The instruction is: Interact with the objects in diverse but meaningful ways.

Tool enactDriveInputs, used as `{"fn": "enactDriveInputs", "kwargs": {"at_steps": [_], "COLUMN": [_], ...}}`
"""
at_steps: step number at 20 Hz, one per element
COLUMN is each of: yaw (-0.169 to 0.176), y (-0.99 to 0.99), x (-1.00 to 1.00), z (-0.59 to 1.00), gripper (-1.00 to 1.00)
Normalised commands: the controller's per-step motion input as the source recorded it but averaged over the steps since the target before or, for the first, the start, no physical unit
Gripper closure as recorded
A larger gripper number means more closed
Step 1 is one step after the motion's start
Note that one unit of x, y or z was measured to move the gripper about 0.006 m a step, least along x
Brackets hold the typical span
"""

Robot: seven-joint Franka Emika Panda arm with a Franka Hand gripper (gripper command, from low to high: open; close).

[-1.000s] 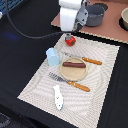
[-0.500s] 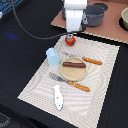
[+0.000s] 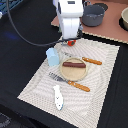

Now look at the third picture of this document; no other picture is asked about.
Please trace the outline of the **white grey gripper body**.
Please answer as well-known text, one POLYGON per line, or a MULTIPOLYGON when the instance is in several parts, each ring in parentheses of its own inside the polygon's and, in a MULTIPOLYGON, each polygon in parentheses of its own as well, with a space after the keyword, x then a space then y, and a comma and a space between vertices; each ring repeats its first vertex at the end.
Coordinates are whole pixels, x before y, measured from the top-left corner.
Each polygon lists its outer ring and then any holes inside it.
POLYGON ((83 15, 82 0, 53 0, 64 39, 77 37, 80 18, 83 15))

